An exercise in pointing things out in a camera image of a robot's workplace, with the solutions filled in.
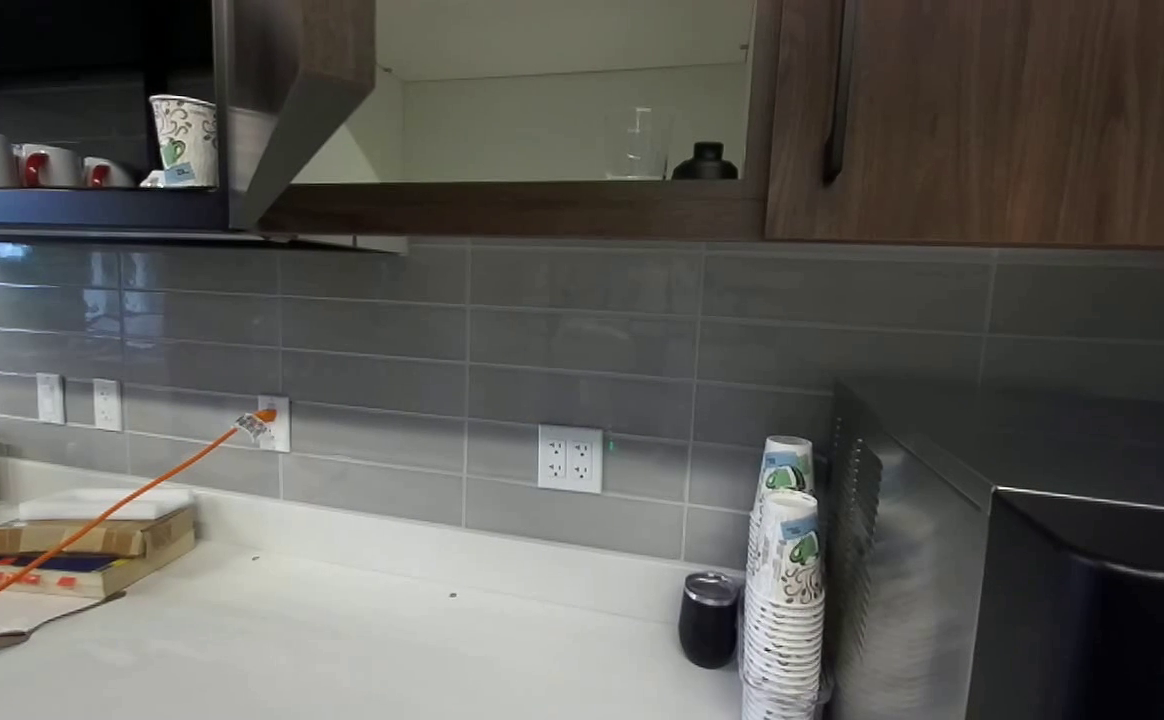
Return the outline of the wooden cabinet door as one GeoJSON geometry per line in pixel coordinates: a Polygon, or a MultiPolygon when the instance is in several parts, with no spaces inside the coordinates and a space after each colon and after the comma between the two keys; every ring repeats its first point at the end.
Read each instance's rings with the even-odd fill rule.
{"type": "Polygon", "coordinates": [[[212,0],[219,182],[252,232],[374,89],[374,0],[212,0]]]}
{"type": "Polygon", "coordinates": [[[1164,249],[1164,0],[854,0],[853,46],[822,188],[836,0],[778,0],[769,235],[1164,249]]]}

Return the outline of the clear glass in cabinet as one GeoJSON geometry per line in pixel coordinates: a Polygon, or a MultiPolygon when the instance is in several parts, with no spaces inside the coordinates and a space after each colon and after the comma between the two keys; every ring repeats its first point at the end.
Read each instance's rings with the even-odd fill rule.
{"type": "Polygon", "coordinates": [[[635,104],[630,122],[622,130],[622,170],[630,180],[655,180],[661,164],[664,164],[661,121],[646,104],[635,104]]]}

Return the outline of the dark open shelf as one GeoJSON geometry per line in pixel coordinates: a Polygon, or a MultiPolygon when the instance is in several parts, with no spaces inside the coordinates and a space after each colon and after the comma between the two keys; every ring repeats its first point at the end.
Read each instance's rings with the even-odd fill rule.
{"type": "Polygon", "coordinates": [[[0,239],[272,242],[405,254],[405,235],[295,232],[235,214],[228,193],[0,188],[0,239]]]}

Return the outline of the white double power outlet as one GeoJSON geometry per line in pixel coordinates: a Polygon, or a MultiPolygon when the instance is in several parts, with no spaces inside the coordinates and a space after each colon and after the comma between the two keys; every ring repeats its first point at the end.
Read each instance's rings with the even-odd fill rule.
{"type": "Polygon", "coordinates": [[[597,428],[535,428],[535,485],[553,492],[603,489],[603,437],[597,428]]]}

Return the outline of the patterned paper cup stack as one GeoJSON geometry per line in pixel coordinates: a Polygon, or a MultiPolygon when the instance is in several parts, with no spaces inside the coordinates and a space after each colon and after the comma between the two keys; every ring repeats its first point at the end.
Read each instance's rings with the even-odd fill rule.
{"type": "Polygon", "coordinates": [[[769,437],[751,500],[746,560],[809,562],[817,554],[817,466],[804,437],[769,437]]]}
{"type": "Polygon", "coordinates": [[[765,492],[746,531],[738,716],[810,720],[822,650],[822,554],[817,500],[765,492]]]}

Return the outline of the white outlet with orange plug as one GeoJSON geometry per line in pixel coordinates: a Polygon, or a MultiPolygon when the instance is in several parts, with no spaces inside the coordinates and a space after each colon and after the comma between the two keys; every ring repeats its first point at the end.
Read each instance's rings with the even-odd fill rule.
{"type": "Polygon", "coordinates": [[[255,443],[264,450],[286,450],[286,396],[255,396],[255,414],[264,418],[255,443]]]}

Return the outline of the patterned paper cup stack front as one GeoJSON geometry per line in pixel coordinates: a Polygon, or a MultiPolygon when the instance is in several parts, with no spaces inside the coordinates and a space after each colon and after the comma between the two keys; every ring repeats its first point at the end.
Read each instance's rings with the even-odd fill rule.
{"type": "Polygon", "coordinates": [[[822,650],[822,554],[817,500],[765,492],[746,531],[738,716],[810,720],[822,650]]]}

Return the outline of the stainless steel microwave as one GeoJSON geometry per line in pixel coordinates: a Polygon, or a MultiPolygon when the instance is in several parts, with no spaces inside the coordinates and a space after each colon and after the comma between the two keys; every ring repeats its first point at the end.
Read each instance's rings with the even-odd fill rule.
{"type": "Polygon", "coordinates": [[[1164,402],[844,382],[828,720],[1164,720],[1164,402]]]}

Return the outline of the floral paper cup on shelf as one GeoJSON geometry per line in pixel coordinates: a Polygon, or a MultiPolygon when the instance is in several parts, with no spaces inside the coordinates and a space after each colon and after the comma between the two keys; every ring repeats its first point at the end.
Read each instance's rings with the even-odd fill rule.
{"type": "Polygon", "coordinates": [[[212,188],[219,180],[214,104],[199,95],[157,90],[146,106],[163,182],[212,188]]]}

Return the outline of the upper flat cardboard box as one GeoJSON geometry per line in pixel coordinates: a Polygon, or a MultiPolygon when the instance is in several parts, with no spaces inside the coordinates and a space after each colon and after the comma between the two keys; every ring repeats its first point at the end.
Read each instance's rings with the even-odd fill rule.
{"type": "Polygon", "coordinates": [[[22,500],[14,516],[0,525],[0,554],[40,554],[78,531],[71,554],[144,560],[195,529],[195,495],[182,489],[157,489],[99,520],[116,500],[121,489],[67,489],[22,500]]]}

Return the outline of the flat cardboard box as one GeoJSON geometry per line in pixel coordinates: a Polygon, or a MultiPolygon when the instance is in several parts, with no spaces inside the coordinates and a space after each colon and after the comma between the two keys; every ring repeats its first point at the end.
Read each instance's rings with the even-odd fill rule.
{"type": "Polygon", "coordinates": [[[71,554],[144,560],[195,529],[195,495],[182,489],[157,489],[99,520],[116,500],[121,489],[67,489],[22,500],[14,516],[0,525],[0,554],[40,554],[78,531],[71,554]]]}
{"type": "Polygon", "coordinates": [[[0,562],[0,580],[13,580],[14,593],[37,593],[37,597],[108,599],[116,593],[126,593],[144,575],[163,572],[190,549],[195,549],[190,537],[176,537],[171,545],[151,549],[139,560],[52,560],[47,567],[31,567],[31,572],[0,562]]]}

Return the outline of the lower flat cardboard box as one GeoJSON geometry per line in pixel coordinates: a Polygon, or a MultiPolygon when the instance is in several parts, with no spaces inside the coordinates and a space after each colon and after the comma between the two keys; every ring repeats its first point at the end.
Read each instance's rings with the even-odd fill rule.
{"type": "Polygon", "coordinates": [[[14,593],[37,593],[37,597],[108,599],[116,593],[126,593],[144,575],[163,572],[190,549],[195,549],[190,537],[176,537],[171,545],[151,549],[139,560],[52,560],[47,567],[31,567],[31,572],[0,562],[0,580],[13,580],[14,593]]]}

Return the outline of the white light switch right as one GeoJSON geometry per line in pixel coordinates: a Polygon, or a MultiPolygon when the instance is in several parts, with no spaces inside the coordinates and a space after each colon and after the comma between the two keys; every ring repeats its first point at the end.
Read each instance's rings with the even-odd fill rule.
{"type": "Polygon", "coordinates": [[[125,428],[125,402],[116,379],[93,379],[93,418],[97,428],[121,430],[125,428]]]}

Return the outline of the white light switch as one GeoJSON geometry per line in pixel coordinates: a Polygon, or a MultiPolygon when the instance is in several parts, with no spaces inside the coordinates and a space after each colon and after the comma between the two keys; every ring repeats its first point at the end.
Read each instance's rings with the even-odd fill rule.
{"type": "Polygon", "coordinates": [[[63,424],[63,379],[55,370],[37,370],[37,418],[63,424]]]}
{"type": "Polygon", "coordinates": [[[93,418],[97,428],[121,430],[125,428],[125,402],[116,379],[93,379],[93,418]]]}

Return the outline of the white light switch left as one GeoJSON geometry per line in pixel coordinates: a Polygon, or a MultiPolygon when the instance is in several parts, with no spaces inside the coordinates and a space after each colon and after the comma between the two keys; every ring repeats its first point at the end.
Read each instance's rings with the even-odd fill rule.
{"type": "Polygon", "coordinates": [[[63,424],[63,379],[55,370],[37,370],[37,418],[63,424]]]}

